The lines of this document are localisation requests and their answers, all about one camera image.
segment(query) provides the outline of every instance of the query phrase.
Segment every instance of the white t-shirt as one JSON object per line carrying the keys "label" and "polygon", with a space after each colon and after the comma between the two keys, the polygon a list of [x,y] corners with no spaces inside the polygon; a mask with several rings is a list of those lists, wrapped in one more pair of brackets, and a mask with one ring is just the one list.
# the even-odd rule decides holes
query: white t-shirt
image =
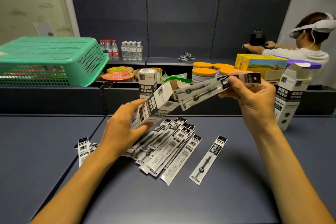
{"label": "white t-shirt", "polygon": [[301,48],[295,50],[288,49],[273,49],[264,50],[263,55],[275,55],[281,56],[289,59],[305,60],[310,62],[320,63],[322,67],[320,69],[310,69],[312,74],[311,85],[314,85],[321,75],[321,71],[324,69],[325,64],[329,62],[329,54],[323,51],[312,51],[309,49]]}

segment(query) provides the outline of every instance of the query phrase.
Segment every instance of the vr headset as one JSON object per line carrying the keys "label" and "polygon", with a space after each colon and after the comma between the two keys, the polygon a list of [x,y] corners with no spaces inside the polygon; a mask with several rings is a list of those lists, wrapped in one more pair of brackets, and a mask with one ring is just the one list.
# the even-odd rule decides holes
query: vr headset
{"label": "vr headset", "polygon": [[330,33],[336,28],[336,19],[331,14],[325,13],[328,19],[315,22],[314,24],[304,25],[299,28],[293,28],[289,33],[290,38],[296,39],[300,35],[300,30],[311,28],[317,32]]}

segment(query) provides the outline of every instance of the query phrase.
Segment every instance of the yellow cardboard box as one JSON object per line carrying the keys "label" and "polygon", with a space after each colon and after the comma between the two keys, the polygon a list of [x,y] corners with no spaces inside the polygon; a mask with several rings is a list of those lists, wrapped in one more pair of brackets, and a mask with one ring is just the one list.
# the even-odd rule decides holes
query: yellow cardboard box
{"label": "yellow cardboard box", "polygon": [[275,56],[244,56],[241,70],[261,73],[261,77],[269,82],[278,82],[286,69],[288,59]]}
{"label": "yellow cardboard box", "polygon": [[274,57],[274,56],[271,56],[271,55],[240,54],[240,53],[238,53],[237,57],[236,57],[236,62],[234,63],[234,68],[236,68],[236,69],[241,69],[242,68],[243,57],[245,57],[245,56],[266,57],[266,58]]}

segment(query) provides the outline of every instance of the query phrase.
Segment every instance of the person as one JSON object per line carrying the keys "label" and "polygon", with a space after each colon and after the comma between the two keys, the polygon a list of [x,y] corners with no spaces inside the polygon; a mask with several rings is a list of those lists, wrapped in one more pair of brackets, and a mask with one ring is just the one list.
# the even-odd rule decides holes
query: person
{"label": "person", "polygon": [[275,55],[281,56],[288,59],[296,59],[296,60],[305,60],[310,62],[320,63],[322,65],[321,69],[311,69],[313,81],[318,82],[323,71],[325,65],[329,62],[329,54],[321,51],[321,44],[323,41],[328,39],[330,33],[329,32],[319,32],[316,29],[313,29],[313,24],[321,21],[321,20],[330,20],[334,21],[335,18],[333,15],[328,13],[316,12],[307,15],[304,17],[299,24],[296,25],[295,29],[305,27],[309,25],[309,28],[301,29],[298,31],[291,31],[290,37],[295,38],[296,47],[288,46],[288,45],[277,45],[273,41],[269,41],[265,43],[265,46],[269,48],[277,49],[265,49],[261,46],[252,46],[250,44],[244,44],[243,47],[247,48],[253,54],[263,54],[263,55]]}
{"label": "person", "polygon": [[[229,77],[231,88],[220,94],[239,101],[244,123],[252,134],[269,174],[280,217],[286,224],[336,222],[307,179],[299,161],[277,126],[274,115],[275,87],[263,81],[244,85]],[[134,130],[132,114],[144,103],[139,99],[122,105],[107,121],[101,143],[61,191],[36,215],[31,224],[76,224],[103,176],[116,159],[148,130]]]}

